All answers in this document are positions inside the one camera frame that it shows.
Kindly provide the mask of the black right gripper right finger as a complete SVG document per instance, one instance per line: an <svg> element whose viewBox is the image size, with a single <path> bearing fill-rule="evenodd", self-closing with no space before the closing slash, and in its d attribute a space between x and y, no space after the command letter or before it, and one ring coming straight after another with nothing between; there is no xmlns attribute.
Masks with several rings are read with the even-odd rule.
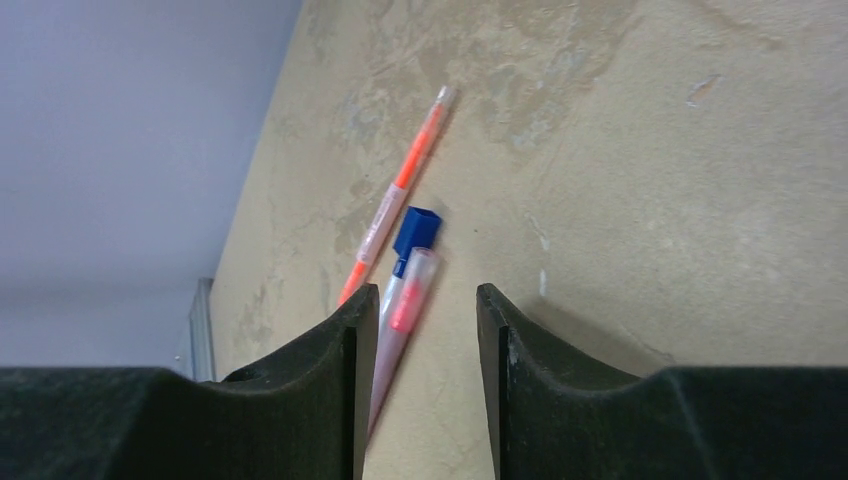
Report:
<svg viewBox="0 0 848 480"><path fill-rule="evenodd" d="M499 479L843 479L843 367L674 366L639 378L524 315L476 315Z"/></svg>

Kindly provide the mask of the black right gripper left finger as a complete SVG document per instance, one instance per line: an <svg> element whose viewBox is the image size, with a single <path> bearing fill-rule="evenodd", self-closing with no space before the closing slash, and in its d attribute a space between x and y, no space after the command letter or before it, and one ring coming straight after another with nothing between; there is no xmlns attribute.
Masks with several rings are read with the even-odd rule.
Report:
<svg viewBox="0 0 848 480"><path fill-rule="evenodd" d="M219 382L164 368L5 368L5 479L358 479L379 293Z"/></svg>

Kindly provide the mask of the pink pen cap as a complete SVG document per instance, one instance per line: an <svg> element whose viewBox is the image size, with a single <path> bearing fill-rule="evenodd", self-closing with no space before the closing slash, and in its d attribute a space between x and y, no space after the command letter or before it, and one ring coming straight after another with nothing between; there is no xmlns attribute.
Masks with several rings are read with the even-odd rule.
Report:
<svg viewBox="0 0 848 480"><path fill-rule="evenodd" d="M433 250L423 247L412 250L400 297L389 322L391 329L403 334L414 330L439 264L440 257Z"/></svg>

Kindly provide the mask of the orange pen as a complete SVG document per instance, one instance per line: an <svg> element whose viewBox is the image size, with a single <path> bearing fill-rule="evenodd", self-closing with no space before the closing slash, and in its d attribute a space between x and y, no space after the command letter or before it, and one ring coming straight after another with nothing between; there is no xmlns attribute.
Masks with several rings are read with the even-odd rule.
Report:
<svg viewBox="0 0 848 480"><path fill-rule="evenodd" d="M447 85L441 87L434 104L407 151L399 172L383 195L366 230L355 256L353 268L339 296L339 306L344 304L368 278L400 209L411 191L417 174L426 163L433 144L441 134L456 97L457 90L455 88Z"/></svg>

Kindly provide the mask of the blue pen cap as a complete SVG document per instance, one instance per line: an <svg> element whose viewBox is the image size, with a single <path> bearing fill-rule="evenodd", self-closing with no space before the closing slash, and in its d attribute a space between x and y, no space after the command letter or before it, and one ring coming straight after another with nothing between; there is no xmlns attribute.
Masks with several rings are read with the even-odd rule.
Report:
<svg viewBox="0 0 848 480"><path fill-rule="evenodd" d="M435 243L442 218L434 211L408 207L392 249L397 255L392 275L403 278L412 250L415 248L430 249Z"/></svg>

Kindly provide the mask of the purple pen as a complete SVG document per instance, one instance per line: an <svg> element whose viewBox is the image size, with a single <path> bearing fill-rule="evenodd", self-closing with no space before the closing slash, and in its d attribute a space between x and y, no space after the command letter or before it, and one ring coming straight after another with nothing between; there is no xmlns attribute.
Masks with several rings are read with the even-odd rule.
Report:
<svg viewBox="0 0 848 480"><path fill-rule="evenodd" d="M397 332L391 329L388 323L382 334L378 335L368 422L368 437L371 437L374 433L381 409L411 334L412 332L409 334Z"/></svg>

